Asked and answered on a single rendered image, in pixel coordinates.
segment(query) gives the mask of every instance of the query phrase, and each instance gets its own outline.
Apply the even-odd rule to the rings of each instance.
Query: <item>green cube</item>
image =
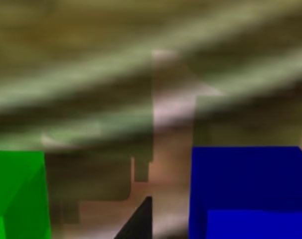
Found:
[[[0,239],[50,239],[42,152],[0,151]]]

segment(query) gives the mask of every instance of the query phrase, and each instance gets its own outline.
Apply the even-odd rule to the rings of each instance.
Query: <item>bright green square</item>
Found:
[[[51,238],[42,152],[0,151],[0,219],[0,239]]]

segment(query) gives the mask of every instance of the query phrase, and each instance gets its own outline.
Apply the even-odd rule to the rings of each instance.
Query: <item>black triangular shape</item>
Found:
[[[152,197],[146,197],[114,239],[152,239]]]

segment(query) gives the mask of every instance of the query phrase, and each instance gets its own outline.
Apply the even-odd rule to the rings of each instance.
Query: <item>blurry background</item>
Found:
[[[150,195],[187,238],[193,140],[302,146],[302,0],[0,1],[0,149],[45,150],[54,238]]]

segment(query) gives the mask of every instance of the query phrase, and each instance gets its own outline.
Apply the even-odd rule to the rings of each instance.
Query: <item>green block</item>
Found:
[[[0,239],[50,239],[42,152],[0,151]]]

